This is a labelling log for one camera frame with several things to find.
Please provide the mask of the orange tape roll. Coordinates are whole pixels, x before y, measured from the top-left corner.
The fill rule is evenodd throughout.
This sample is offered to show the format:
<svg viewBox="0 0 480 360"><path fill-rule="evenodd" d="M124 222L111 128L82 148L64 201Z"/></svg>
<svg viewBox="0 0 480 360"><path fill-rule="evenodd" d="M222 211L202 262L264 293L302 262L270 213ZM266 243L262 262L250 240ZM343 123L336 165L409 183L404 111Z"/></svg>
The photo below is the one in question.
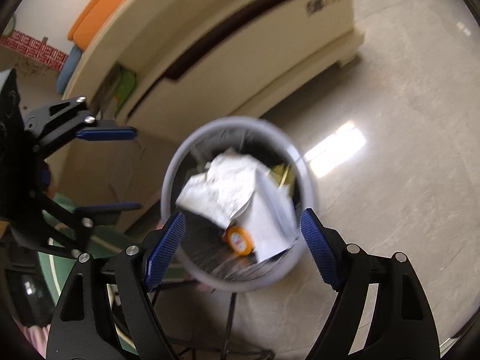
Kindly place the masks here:
<svg viewBox="0 0 480 360"><path fill-rule="evenodd" d="M228 228L224 233L223 241L239 256L247 256L255 249L250 233L240 226Z"/></svg>

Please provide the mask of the white tissue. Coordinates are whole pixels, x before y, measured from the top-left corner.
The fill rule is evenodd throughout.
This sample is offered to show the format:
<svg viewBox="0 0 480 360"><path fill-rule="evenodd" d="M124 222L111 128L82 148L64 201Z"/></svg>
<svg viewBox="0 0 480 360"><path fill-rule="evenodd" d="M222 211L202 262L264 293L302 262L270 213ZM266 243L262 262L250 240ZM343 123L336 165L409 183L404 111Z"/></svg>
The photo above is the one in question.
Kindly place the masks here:
<svg viewBox="0 0 480 360"><path fill-rule="evenodd" d="M232 149L219 154L208 169L188 179L176 205L226 229L250 204L256 191L256 173L270 169L258 159Z"/></svg>

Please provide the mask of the white paper sheet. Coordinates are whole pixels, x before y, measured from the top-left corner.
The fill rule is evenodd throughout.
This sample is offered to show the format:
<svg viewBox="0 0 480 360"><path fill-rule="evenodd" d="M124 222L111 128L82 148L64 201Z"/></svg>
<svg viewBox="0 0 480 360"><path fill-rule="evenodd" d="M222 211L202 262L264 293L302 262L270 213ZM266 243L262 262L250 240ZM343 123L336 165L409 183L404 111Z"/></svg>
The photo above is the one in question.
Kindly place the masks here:
<svg viewBox="0 0 480 360"><path fill-rule="evenodd" d="M299 236L293 203L270 173L256 173L256 191L250 204L232 224L250 233L259 263L289 250Z"/></svg>

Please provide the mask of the aluminium foil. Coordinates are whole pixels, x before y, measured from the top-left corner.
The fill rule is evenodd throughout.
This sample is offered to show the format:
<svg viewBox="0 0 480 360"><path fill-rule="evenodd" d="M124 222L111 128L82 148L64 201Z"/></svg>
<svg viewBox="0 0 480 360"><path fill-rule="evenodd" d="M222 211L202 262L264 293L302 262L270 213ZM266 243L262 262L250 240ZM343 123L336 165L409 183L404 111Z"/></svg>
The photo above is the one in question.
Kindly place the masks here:
<svg viewBox="0 0 480 360"><path fill-rule="evenodd" d="M252 281L273 272L282 263L286 251L258 262L254 254L239 256L226 248L196 253L192 261L202 271L227 282Z"/></svg>

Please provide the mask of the gold foil snack bag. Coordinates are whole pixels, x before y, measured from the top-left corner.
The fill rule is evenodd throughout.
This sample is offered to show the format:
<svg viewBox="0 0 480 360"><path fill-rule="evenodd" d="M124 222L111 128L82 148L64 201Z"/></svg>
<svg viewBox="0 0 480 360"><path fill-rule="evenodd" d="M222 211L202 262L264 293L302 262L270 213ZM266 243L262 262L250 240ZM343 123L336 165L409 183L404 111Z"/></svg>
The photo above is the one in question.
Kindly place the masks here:
<svg viewBox="0 0 480 360"><path fill-rule="evenodd" d="M296 174L293 166L282 163L271 168L270 176L284 188L290 197L294 196Z"/></svg>

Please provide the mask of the white round trash bin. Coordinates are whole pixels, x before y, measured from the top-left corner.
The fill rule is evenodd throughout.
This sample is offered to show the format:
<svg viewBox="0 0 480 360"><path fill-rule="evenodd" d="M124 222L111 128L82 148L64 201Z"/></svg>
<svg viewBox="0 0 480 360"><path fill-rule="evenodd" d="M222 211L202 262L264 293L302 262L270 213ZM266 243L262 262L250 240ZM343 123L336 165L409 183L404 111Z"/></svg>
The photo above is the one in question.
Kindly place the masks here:
<svg viewBox="0 0 480 360"><path fill-rule="evenodd" d="M284 278L302 258L304 209L317 185L300 150L278 127L245 116L191 133L163 179L161 214L180 212L176 257L193 278L221 291L252 292Z"/></svg>

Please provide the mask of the sectional sofa with lace cover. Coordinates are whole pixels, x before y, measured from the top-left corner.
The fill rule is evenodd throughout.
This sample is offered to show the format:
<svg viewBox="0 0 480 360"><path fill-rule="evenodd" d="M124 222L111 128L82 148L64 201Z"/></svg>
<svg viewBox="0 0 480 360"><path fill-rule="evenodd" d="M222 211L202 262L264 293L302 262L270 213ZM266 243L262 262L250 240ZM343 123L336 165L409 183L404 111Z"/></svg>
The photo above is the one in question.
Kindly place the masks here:
<svg viewBox="0 0 480 360"><path fill-rule="evenodd" d="M76 18L67 34L67 39L73 42L73 47L58 75L56 89L59 94L64 94L81 56L94 40L98 31L124 1L90 0Z"/></svg>

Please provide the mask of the pink slipper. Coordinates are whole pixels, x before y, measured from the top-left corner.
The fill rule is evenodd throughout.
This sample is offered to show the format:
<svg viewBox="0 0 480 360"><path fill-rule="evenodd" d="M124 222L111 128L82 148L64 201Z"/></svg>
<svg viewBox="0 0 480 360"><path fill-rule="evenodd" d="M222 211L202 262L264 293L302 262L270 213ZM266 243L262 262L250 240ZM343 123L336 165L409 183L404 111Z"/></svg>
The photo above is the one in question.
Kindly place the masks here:
<svg viewBox="0 0 480 360"><path fill-rule="evenodd" d="M30 344L45 359L47 357L47 341L50 333L50 325L47 324L45 327L32 325L28 328L18 322L17 326L22 331L26 339L30 342Z"/></svg>

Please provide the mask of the cream coffee table base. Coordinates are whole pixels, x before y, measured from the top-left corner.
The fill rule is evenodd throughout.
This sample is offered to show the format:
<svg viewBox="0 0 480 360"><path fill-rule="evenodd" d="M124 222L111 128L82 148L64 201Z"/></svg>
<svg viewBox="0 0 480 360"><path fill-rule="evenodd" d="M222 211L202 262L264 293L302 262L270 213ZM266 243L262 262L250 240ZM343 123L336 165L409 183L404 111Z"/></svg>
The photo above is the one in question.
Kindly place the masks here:
<svg viewBox="0 0 480 360"><path fill-rule="evenodd" d="M126 0L65 96L92 98L120 65L137 84L116 121L180 142L223 116L263 115L363 40L353 0Z"/></svg>

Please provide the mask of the red patterned wall decoration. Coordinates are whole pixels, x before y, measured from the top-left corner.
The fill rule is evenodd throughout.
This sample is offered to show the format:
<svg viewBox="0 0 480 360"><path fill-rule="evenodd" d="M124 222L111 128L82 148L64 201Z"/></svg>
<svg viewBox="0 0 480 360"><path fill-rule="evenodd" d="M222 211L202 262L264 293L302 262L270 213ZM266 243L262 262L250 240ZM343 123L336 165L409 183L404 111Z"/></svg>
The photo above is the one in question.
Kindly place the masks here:
<svg viewBox="0 0 480 360"><path fill-rule="evenodd" d="M61 71L68 58L60 49L17 30L2 35L1 44L55 71Z"/></svg>

